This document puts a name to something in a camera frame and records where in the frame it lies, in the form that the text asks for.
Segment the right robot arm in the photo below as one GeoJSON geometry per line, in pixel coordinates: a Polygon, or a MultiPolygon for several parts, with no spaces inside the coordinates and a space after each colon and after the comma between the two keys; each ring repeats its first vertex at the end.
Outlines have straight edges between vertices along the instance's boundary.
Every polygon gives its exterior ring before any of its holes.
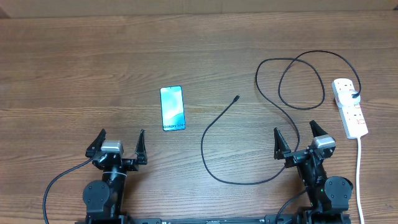
{"type": "Polygon", "coordinates": [[[275,215],[274,223],[327,223],[349,224],[351,219],[345,211],[349,209],[353,184],[341,176],[328,177],[323,161],[330,158],[336,148],[335,139],[315,121],[310,122],[313,140],[311,145],[300,151],[291,151],[282,133],[275,128],[274,158],[284,160],[285,167],[296,167],[305,189],[286,202],[275,215]],[[300,207],[293,215],[282,218],[284,208],[307,194],[309,207],[300,207]]]}

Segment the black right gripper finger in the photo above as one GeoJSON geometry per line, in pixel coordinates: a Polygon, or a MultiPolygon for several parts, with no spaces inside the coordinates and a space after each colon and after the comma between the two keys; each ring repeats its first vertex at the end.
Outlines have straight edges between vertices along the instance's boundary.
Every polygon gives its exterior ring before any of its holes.
{"type": "Polygon", "coordinates": [[[291,150],[278,128],[274,128],[274,140],[274,159],[284,159],[285,154],[291,153],[291,150]]]}
{"type": "Polygon", "coordinates": [[[315,120],[311,120],[311,122],[309,122],[311,130],[312,130],[312,134],[313,137],[319,137],[319,136],[323,136],[323,135],[327,135],[327,132],[324,131],[315,120]]]}

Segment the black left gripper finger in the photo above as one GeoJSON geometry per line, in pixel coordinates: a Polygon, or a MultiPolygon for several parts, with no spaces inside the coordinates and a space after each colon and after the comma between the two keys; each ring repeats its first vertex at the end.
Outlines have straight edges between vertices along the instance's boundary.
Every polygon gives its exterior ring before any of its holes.
{"type": "Polygon", "coordinates": [[[146,152],[144,134],[145,131],[142,129],[140,131],[139,139],[137,141],[136,150],[135,150],[137,156],[136,164],[139,165],[147,165],[147,152],[146,152]]]}
{"type": "Polygon", "coordinates": [[[87,147],[85,156],[93,157],[98,151],[101,150],[102,144],[106,139],[106,131],[102,129],[96,139],[87,147]]]}

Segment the blue Samsung Galaxy phone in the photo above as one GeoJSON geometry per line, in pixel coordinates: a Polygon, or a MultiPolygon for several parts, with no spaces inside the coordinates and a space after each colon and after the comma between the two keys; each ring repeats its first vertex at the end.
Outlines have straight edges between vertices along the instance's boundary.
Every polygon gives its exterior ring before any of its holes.
{"type": "Polygon", "coordinates": [[[168,86],[160,89],[162,127],[164,131],[186,128],[182,87],[168,86]]]}

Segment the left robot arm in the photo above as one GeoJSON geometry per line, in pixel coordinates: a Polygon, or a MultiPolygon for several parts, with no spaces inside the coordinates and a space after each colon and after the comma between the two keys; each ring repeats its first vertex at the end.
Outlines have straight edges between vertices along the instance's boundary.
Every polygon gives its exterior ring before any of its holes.
{"type": "Polygon", "coordinates": [[[101,130],[86,149],[85,156],[103,174],[100,180],[90,182],[83,190],[85,223],[134,222],[127,212],[122,211],[122,204],[127,173],[137,172],[140,165],[147,164],[144,133],[144,130],[140,131],[134,159],[124,158],[123,143],[120,140],[107,140],[105,130],[101,130]]]}

